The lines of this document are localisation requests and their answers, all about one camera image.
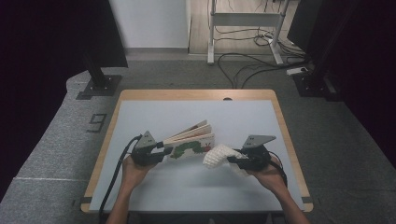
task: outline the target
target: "power strip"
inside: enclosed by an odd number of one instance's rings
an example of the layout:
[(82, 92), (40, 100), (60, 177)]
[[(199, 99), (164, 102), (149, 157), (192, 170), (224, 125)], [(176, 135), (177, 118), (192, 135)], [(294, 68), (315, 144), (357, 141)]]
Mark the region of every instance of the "power strip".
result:
[(298, 74), (306, 73), (306, 72), (308, 72), (308, 69), (306, 69), (306, 67), (292, 68), (292, 69), (286, 70), (286, 74), (288, 76), (298, 75)]

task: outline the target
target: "wooden table edge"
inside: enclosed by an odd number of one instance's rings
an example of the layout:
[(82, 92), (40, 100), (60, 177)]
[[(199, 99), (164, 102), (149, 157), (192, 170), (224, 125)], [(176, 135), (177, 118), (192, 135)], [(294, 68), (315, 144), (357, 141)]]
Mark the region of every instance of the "wooden table edge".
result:
[[(93, 168), (90, 182), (84, 194), (84, 202), (89, 201), (96, 188), (100, 173), (103, 167), (103, 161), (107, 154), (107, 149), (110, 144), (111, 135), (117, 123), (117, 118), (120, 111), (120, 103), (124, 100), (224, 100), (231, 98), (233, 100), (271, 100), (276, 118), (282, 132), (287, 151), (289, 153), (290, 162), (296, 175), (297, 184), (303, 198), (310, 199), (308, 187), (306, 186), (303, 171), (298, 162), (294, 146), (291, 142), (290, 134), (283, 118), (279, 102), (276, 98), (276, 93), (272, 90), (125, 90), (122, 91), (114, 109), (113, 116), (108, 125), (105, 140), (99, 152), (96, 164)], [(305, 212), (313, 210), (313, 203), (304, 203)], [(81, 203), (81, 211), (90, 213), (90, 203)]]

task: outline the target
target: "white wall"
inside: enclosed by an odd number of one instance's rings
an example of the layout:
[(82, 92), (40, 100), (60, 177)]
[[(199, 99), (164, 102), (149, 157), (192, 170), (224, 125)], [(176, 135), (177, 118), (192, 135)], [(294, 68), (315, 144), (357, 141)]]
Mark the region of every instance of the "white wall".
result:
[(189, 44), (189, 1), (109, 0), (126, 49), (186, 49)]

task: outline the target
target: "book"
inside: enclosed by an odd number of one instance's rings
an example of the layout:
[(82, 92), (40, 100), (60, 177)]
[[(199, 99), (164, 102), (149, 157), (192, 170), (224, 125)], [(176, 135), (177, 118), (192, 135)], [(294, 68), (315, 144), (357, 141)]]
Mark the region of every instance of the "book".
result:
[(172, 147), (168, 160), (175, 161), (196, 155), (203, 155), (215, 145), (215, 135), (212, 127), (203, 120), (192, 127), (177, 133), (165, 140), (165, 148)]

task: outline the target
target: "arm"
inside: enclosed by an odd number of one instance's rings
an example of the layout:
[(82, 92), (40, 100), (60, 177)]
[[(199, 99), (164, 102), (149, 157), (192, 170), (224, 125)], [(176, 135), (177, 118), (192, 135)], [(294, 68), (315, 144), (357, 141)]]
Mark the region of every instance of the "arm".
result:
[(129, 198), (131, 197), (132, 191), (143, 181), (149, 169), (154, 166), (155, 165), (145, 167), (138, 166), (134, 164), (131, 156), (128, 156), (123, 161), (122, 181), (119, 195), (117, 196), (117, 200), (114, 203), (106, 224), (126, 223), (128, 217)]
[[(272, 158), (272, 161), (279, 163), (279, 161), (274, 157)], [(275, 194), (282, 206), (283, 212), (285, 213), (286, 220), (290, 224), (309, 223), (296, 202), (291, 198), (289, 190), (283, 182), (282, 176), (280, 176), (279, 171), (274, 166), (269, 165), (266, 169), (259, 172), (247, 171), (247, 173), (254, 175), (265, 188), (271, 190)]]

